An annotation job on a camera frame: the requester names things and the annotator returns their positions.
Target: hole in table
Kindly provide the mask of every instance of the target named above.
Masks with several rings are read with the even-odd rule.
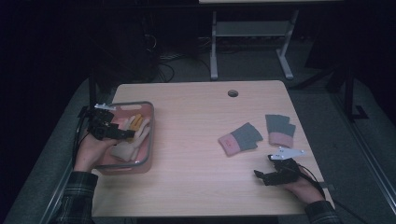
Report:
[[[230,97],[237,97],[238,96],[238,91],[230,90],[230,91],[228,91],[228,95]]]

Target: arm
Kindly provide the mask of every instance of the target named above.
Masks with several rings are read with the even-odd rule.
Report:
[[[106,150],[117,143],[113,139],[97,140],[91,134],[82,140],[54,223],[92,223],[92,198],[98,176],[91,171]]]
[[[308,175],[303,168],[300,168],[300,171]],[[296,182],[285,184],[282,187],[296,195],[301,202],[307,204],[305,212],[310,223],[343,223],[341,218],[335,213],[332,205],[325,201],[320,192],[306,179],[300,177]]]

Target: plaid sleeve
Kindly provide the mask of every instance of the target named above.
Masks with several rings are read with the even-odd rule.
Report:
[[[309,204],[305,208],[309,222],[312,224],[333,224],[343,223],[341,218],[335,213],[332,205],[327,201],[319,201]]]
[[[92,223],[92,198],[97,175],[72,172],[64,189],[56,223]]]

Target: table leg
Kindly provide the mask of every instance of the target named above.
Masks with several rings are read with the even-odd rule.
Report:
[[[277,58],[279,59],[280,65],[282,66],[283,73],[287,79],[293,79],[293,73],[290,70],[288,60],[286,60],[286,51],[288,50],[289,42],[291,40],[291,35],[293,34],[294,24],[297,21],[299,10],[295,10],[291,16],[288,30],[285,34],[285,42],[281,49],[276,50]]]
[[[212,21],[212,51],[210,52],[210,79],[218,79],[218,58],[216,57],[216,11]]]

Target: wooden tabletop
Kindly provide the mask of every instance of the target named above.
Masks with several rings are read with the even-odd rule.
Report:
[[[228,91],[238,91],[230,97]],[[113,103],[149,101],[155,109],[151,169],[138,175],[99,175],[95,217],[200,217],[290,215],[304,205],[278,187],[266,187],[253,170],[274,171],[267,155],[265,114],[290,117],[296,125],[295,158],[323,177],[284,84],[280,81],[128,84]],[[263,136],[258,148],[227,157],[218,142],[250,122]]]

